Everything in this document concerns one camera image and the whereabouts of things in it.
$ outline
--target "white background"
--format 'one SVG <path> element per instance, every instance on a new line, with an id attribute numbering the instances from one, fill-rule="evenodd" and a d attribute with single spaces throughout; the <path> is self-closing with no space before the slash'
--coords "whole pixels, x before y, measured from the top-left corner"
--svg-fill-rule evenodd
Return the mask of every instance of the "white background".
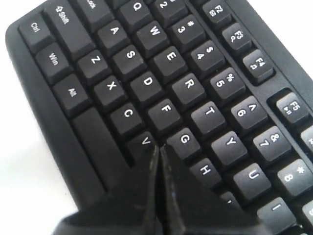
<path id="1" fill-rule="evenodd" d="M 7 55 L 7 27 L 43 0 L 6 2 L 0 14 L 0 234 L 48 235 L 77 210 Z M 313 77 L 312 1 L 249 0 Z"/>

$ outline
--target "shift key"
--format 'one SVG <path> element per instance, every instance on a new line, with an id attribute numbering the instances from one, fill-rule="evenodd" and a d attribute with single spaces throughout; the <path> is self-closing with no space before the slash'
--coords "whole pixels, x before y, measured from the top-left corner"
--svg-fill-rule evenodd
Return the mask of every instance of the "shift key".
<path id="1" fill-rule="evenodd" d="M 91 37 L 67 0 L 50 1 L 49 6 L 45 8 L 45 14 L 72 60 L 79 59 L 95 48 Z"/>

